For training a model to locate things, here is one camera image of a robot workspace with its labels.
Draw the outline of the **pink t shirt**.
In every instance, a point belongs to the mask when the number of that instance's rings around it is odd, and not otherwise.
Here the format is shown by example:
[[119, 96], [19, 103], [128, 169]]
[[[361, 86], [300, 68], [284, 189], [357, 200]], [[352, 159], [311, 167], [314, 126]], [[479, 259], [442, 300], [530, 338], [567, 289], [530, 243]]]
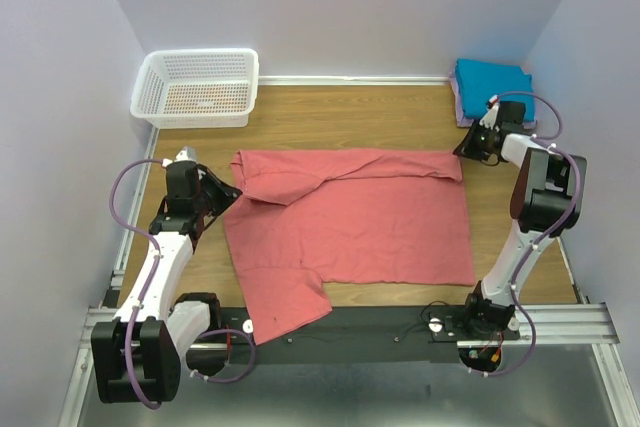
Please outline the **pink t shirt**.
[[328, 315], [328, 283], [474, 283], [451, 153], [241, 150], [231, 170], [224, 230], [257, 344]]

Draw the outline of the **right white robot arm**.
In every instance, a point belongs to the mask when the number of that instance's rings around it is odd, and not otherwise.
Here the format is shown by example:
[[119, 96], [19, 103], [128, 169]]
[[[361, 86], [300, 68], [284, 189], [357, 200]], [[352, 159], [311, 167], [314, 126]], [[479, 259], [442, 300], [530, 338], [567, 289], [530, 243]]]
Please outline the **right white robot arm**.
[[486, 113], [475, 120], [454, 154], [519, 168], [510, 200], [511, 230], [490, 272], [467, 296], [459, 325], [480, 339], [508, 328], [518, 309], [521, 289], [541, 254], [562, 232], [577, 223], [586, 177], [585, 158], [561, 150], [556, 139], [563, 123], [556, 118], [551, 135], [527, 134], [525, 105], [511, 92], [492, 96]]

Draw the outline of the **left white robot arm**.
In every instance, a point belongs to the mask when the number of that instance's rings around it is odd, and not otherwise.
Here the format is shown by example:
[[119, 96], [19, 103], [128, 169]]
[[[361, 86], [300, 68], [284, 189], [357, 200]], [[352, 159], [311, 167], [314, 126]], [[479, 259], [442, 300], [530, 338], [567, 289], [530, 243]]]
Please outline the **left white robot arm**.
[[215, 294], [177, 297], [175, 291], [202, 234], [242, 192], [185, 153], [160, 164], [166, 194], [150, 226], [142, 231], [112, 215], [126, 230], [141, 233], [148, 250], [125, 302], [91, 332], [97, 390], [105, 404], [139, 402], [158, 409], [175, 398], [182, 363], [196, 340], [236, 333], [224, 325]]

